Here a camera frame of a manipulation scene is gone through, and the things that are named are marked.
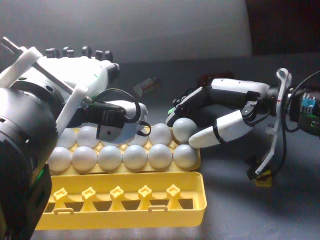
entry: yellow egg carton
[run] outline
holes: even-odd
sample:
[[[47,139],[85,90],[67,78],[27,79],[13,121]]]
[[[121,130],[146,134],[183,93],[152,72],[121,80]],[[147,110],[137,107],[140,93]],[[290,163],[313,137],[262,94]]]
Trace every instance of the yellow egg carton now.
[[[174,135],[172,134],[172,128],[171,129],[171,135],[172,135],[172,141],[167,145],[168,148],[171,150],[173,153],[175,148],[180,144],[180,142],[175,139]],[[78,131],[80,130],[79,128],[74,128],[73,129],[76,134],[78,134]],[[151,149],[153,145],[147,141],[142,147],[145,149],[146,153],[149,153],[149,150]],[[74,144],[71,148],[69,148],[69,151],[72,153],[78,148],[78,144]],[[129,146],[127,144],[122,144],[118,146],[118,148],[121,150],[121,153],[123,154],[125,150]],[[104,148],[103,144],[99,142],[99,144],[93,148],[93,150],[96,152],[97,155],[99,155],[99,152]],[[140,169],[130,169],[127,168],[124,163],[121,163],[119,167],[113,170],[105,170],[99,166],[99,164],[96,164],[93,168],[87,171],[79,171],[75,169],[72,165],[68,167],[66,170],[61,171],[61,172],[54,172],[50,171],[52,175],[83,175],[83,174],[101,174],[101,173],[106,173],[106,174],[123,174],[123,173],[149,173],[149,172],[181,172],[181,171],[193,171],[196,170],[200,167],[201,165],[201,158],[200,158],[200,150],[196,149],[196,154],[197,154],[197,162],[189,168],[182,168],[179,167],[175,164],[174,161],[171,162],[171,164],[162,169],[157,169],[152,167],[148,162]]]
[[[172,134],[171,152],[180,144]],[[101,142],[94,148],[99,154]],[[118,148],[122,153],[128,147]],[[152,144],[144,146],[148,153]],[[78,145],[71,147],[75,151]],[[207,200],[203,177],[196,170],[181,168],[174,161],[165,169],[146,163],[132,170],[122,163],[107,171],[96,164],[88,171],[70,166],[51,172],[52,191],[36,230],[107,228],[194,227],[201,224]]]

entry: white egg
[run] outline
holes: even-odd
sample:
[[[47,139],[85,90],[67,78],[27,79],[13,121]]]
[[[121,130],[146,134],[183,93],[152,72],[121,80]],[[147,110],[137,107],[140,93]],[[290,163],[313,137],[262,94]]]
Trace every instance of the white egg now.
[[[109,143],[106,141],[101,141],[103,146],[114,146],[114,147],[119,147],[121,144],[115,144],[115,143]]]
[[[57,147],[71,148],[76,143],[76,133],[71,128],[66,128],[56,143]]]
[[[61,172],[70,167],[72,161],[72,153],[62,146],[53,149],[47,163],[49,168],[54,172]]]
[[[157,123],[151,129],[149,141],[152,145],[163,144],[168,145],[172,140],[170,128],[164,123]]]
[[[147,133],[147,130],[144,128],[142,130],[143,133]],[[146,144],[146,142],[148,141],[148,137],[147,136],[140,136],[140,135],[137,135],[135,136],[135,138],[128,143],[129,146],[131,145],[139,145],[139,146],[143,146]]]
[[[189,138],[198,131],[198,127],[194,121],[189,118],[179,118],[172,126],[174,137],[181,143],[188,143]]]
[[[148,153],[148,162],[156,169],[166,168],[172,162],[172,153],[166,145],[153,145]]]
[[[96,152],[88,146],[80,146],[72,154],[72,165],[79,171],[92,169],[97,162]]]
[[[190,145],[179,145],[173,151],[173,161],[181,168],[191,168],[196,164],[197,159],[197,152]]]
[[[98,164],[105,170],[116,169],[122,163],[122,154],[115,146],[105,146],[98,155]]]
[[[96,139],[97,129],[93,126],[83,126],[76,135],[76,143],[82,147],[87,146],[94,148],[99,144],[99,140]]]
[[[129,169],[140,169],[147,163],[146,150],[139,145],[129,146],[123,153],[123,163]]]

